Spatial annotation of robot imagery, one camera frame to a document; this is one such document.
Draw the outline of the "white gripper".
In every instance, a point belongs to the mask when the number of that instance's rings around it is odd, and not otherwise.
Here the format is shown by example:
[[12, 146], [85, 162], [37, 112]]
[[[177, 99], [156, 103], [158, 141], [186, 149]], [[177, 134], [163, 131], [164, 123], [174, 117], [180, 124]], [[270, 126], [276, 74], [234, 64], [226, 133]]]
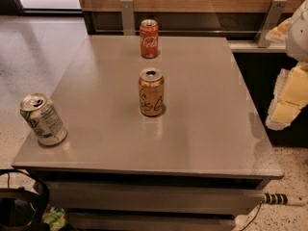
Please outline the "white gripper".
[[266, 40], [285, 42], [288, 56], [298, 61], [291, 70], [282, 68], [277, 76], [269, 104], [266, 126], [283, 130], [308, 105], [308, 0], [266, 34]]

